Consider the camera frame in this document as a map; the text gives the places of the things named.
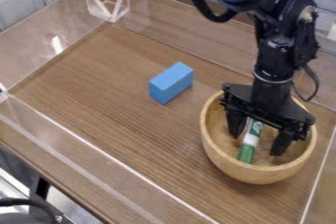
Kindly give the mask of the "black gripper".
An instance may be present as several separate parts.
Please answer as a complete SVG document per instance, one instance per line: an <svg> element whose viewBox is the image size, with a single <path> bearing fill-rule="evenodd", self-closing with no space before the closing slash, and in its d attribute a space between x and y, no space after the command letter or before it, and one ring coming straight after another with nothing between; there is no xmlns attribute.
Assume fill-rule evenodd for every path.
<svg viewBox="0 0 336 224"><path fill-rule="evenodd" d="M238 139L247 125L247 118L257 119L279 130L271 148L273 156L282 156L294 140L306 140L315 116L298 104L293 97L281 103L273 102L266 92L259 93L258 102L251 84L225 84L221 105L226 109L231 135Z"/></svg>

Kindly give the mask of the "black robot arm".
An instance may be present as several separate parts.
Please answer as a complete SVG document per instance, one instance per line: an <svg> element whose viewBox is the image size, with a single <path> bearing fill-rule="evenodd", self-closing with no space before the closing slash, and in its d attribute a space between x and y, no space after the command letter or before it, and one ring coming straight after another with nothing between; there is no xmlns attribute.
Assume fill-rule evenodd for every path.
<svg viewBox="0 0 336 224"><path fill-rule="evenodd" d="M226 12L217 14L206 0L193 0L205 17L229 22L247 13L255 24L258 59L253 84L225 84L221 104L230 133L239 137L250 118L279 130L271 154L286 153L295 140L305 140L315 124L314 115L295 102L295 72L317 74L309 62L318 57L315 0L217 0Z"/></svg>

